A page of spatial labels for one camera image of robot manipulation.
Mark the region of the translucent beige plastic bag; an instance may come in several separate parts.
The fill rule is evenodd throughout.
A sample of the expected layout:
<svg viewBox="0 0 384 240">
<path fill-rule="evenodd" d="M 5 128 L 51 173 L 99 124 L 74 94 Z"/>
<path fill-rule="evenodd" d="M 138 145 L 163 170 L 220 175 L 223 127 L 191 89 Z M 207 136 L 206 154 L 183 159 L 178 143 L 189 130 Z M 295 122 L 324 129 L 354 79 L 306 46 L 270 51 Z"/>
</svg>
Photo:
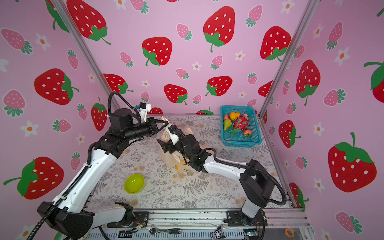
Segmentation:
<svg viewBox="0 0 384 240">
<path fill-rule="evenodd" d="M 203 152 L 190 129 L 183 133 L 176 125 L 169 124 L 160 139 L 161 157 L 170 168 L 178 171 L 203 172 L 205 160 L 211 155 Z"/>
</svg>

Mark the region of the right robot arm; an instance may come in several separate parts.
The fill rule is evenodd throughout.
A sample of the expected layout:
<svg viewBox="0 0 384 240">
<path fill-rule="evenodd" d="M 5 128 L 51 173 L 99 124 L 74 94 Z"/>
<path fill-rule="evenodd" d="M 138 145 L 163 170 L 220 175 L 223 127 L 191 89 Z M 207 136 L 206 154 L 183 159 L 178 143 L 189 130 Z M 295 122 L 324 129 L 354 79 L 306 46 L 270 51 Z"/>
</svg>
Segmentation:
<svg viewBox="0 0 384 240">
<path fill-rule="evenodd" d="M 178 133 L 175 141 L 158 139 L 157 142 L 165 154 L 181 154 L 187 164 L 198 172 L 217 174 L 240 183 L 247 199 L 238 214 L 240 219 L 225 220 L 228 225 L 253 226 L 269 203 L 278 206 L 287 203 L 282 185 L 257 160 L 240 163 L 218 158 L 215 149 L 201 149 L 194 135 Z"/>
</svg>

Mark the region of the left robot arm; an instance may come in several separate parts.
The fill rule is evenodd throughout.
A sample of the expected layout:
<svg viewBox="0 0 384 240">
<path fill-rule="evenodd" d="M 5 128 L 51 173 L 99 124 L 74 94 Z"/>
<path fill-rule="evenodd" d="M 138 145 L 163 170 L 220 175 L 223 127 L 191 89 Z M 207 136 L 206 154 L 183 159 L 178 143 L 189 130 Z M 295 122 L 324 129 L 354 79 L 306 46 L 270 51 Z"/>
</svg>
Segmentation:
<svg viewBox="0 0 384 240">
<path fill-rule="evenodd" d="M 169 124 L 153 117 L 146 119 L 146 114 L 145 110 L 137 108 L 108 113 L 111 127 L 99 141 L 90 145 L 87 162 L 69 185 L 53 201 L 43 202 L 38 207 L 42 218 L 29 234 L 29 240 L 44 223 L 72 240 L 110 223 L 124 227 L 133 225 L 136 216 L 132 206 L 126 203 L 116 202 L 95 210 L 85 210 L 85 205 L 104 173 L 127 147 L 159 133 Z"/>
</svg>

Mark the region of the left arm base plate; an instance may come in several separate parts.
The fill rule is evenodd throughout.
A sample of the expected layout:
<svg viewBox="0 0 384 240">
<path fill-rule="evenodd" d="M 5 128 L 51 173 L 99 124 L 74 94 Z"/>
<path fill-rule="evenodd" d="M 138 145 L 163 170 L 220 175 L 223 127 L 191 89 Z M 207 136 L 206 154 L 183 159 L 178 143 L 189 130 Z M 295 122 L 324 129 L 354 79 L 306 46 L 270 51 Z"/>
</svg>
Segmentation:
<svg viewBox="0 0 384 240">
<path fill-rule="evenodd" d="M 107 224 L 108 228 L 136 228 L 136 227 L 146 227 L 148 224 L 150 212 L 132 212 L 128 213 L 127 216 L 119 222 Z"/>
</svg>

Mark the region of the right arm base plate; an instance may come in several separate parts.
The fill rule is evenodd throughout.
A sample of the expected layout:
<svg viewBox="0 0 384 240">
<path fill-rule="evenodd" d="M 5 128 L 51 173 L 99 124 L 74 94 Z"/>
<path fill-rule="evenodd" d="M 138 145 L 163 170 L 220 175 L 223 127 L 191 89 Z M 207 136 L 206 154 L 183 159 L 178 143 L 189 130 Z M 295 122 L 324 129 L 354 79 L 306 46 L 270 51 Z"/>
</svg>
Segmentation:
<svg viewBox="0 0 384 240">
<path fill-rule="evenodd" d="M 259 211 L 254 218 L 246 216 L 240 210 L 227 211 L 223 222 L 230 227 L 266 227 L 268 225 L 264 211 Z"/>
</svg>

